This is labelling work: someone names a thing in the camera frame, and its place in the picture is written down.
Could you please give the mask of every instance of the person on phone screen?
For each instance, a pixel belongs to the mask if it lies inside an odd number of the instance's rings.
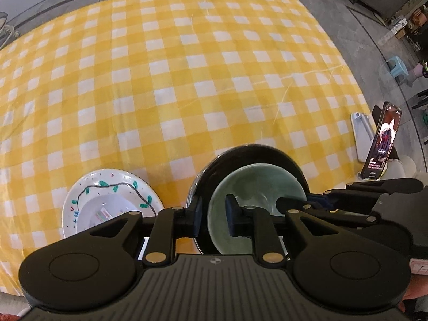
[[[389,146],[394,142],[395,130],[394,130],[394,119],[390,123],[383,123],[380,127],[379,138],[380,141],[376,146],[377,161],[383,161],[388,153]]]

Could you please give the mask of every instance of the black bowl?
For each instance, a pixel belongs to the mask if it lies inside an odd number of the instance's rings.
[[[246,144],[227,150],[208,164],[193,181],[186,200],[186,207],[194,195],[202,197],[202,222],[199,236],[195,239],[198,250],[206,255],[219,255],[208,232],[208,205],[220,182],[231,172],[250,164],[266,163],[279,166],[299,181],[305,193],[308,183],[298,165],[280,150],[261,144]]]

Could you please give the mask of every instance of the round pad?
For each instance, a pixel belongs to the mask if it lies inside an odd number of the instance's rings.
[[[344,278],[363,280],[375,276],[380,270],[376,258],[363,252],[342,252],[330,261],[331,269]]]
[[[296,257],[293,275],[311,298],[347,312],[395,307],[410,281],[405,256],[346,231],[313,237]]]
[[[51,274],[63,281],[80,281],[94,275],[99,268],[98,259],[86,253],[69,253],[53,259]]]

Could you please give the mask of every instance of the plate with green vine pattern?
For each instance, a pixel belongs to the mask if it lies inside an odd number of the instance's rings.
[[[64,237],[124,212],[138,210],[143,217],[150,217],[162,209],[157,194],[139,177],[118,169],[92,171],[71,187],[64,201]]]

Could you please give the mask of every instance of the phone screen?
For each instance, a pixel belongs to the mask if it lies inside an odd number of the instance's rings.
[[[361,178],[376,180],[381,177],[399,128],[401,114],[397,106],[390,102],[384,103],[372,147],[361,171]]]

